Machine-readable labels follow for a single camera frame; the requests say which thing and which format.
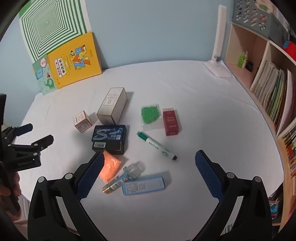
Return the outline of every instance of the marker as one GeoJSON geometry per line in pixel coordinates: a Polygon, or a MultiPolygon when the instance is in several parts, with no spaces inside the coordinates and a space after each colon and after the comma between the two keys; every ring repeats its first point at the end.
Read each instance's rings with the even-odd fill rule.
{"type": "Polygon", "coordinates": [[[143,139],[144,141],[146,141],[148,144],[150,144],[151,146],[153,146],[154,148],[158,149],[161,151],[161,153],[173,160],[177,159],[177,156],[171,152],[169,152],[167,149],[165,149],[162,145],[160,145],[159,143],[156,143],[155,141],[153,141],[151,138],[149,138],[148,136],[146,136],[143,132],[138,131],[137,135],[143,139]]]}

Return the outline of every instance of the plastic bag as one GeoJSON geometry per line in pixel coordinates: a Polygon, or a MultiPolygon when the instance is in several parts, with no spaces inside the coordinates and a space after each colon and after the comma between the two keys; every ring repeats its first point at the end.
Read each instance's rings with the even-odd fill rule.
{"type": "Polygon", "coordinates": [[[143,131],[164,128],[163,117],[158,104],[142,106],[141,118],[143,131]]]}
{"type": "Polygon", "coordinates": [[[103,166],[99,174],[99,177],[101,180],[108,183],[112,179],[112,177],[114,177],[115,174],[117,173],[120,167],[121,161],[113,157],[107,151],[104,151],[103,153],[105,157],[105,165],[103,166]]]}

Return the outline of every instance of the table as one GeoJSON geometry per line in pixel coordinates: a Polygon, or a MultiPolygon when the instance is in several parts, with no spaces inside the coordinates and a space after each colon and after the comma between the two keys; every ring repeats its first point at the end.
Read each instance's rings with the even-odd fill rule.
{"type": "MultiPolygon", "coordinates": [[[[41,152],[41,167],[20,172],[25,197],[31,199],[40,176],[61,178],[94,155],[91,136],[94,126],[100,124],[96,112],[112,87],[124,87],[128,95],[119,123],[128,129],[126,152],[117,157],[124,165],[144,162],[143,176],[162,173],[166,189],[134,196],[123,196],[121,189],[104,194],[104,183],[97,179],[81,203],[108,240],[182,241],[195,237],[218,203],[195,166],[194,156],[200,149],[239,178],[260,176],[267,195],[283,182],[275,140],[239,82],[213,76],[200,61],[163,61],[108,69],[45,96],[39,93],[22,123],[32,123],[34,129],[15,143],[30,144],[49,134],[54,143],[41,152]],[[181,129],[177,136],[166,137],[164,129],[147,132],[173,151],[176,161],[136,135],[141,130],[141,106],[154,103],[161,109],[177,110],[181,129]],[[83,110],[95,124],[80,133],[73,117],[83,110]]],[[[66,223],[74,228],[64,207],[61,209],[66,223]]]]}

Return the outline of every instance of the dark blue box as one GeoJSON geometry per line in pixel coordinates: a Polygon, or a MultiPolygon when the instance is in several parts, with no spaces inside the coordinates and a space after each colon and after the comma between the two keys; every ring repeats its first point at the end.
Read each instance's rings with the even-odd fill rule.
{"type": "Polygon", "coordinates": [[[125,125],[95,126],[91,138],[92,149],[96,152],[106,150],[110,154],[123,155],[126,139],[125,125]]]}

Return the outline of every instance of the orange packet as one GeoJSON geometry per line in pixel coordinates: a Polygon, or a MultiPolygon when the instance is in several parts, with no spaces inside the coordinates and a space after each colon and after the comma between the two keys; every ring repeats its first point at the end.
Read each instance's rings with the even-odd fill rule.
{"type": "Polygon", "coordinates": [[[99,177],[106,183],[108,183],[112,177],[115,176],[115,174],[118,171],[118,168],[121,165],[121,161],[113,157],[109,152],[104,151],[103,152],[104,157],[105,157],[105,165],[103,166],[99,177]]]}

